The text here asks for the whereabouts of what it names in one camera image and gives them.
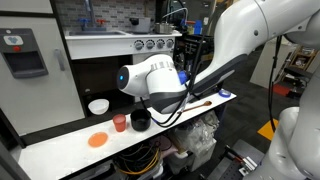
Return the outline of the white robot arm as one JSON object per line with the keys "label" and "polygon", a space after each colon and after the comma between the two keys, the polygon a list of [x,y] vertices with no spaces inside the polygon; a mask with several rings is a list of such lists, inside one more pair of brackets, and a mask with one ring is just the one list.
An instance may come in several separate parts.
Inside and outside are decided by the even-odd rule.
{"label": "white robot arm", "polygon": [[[238,0],[219,17],[211,63],[183,85],[168,55],[156,54],[120,68],[122,92],[147,97],[161,114],[178,109],[230,77],[258,46],[276,37],[320,48],[320,0]],[[266,155],[246,180],[320,180],[320,71],[316,70],[297,107],[280,113]]]}

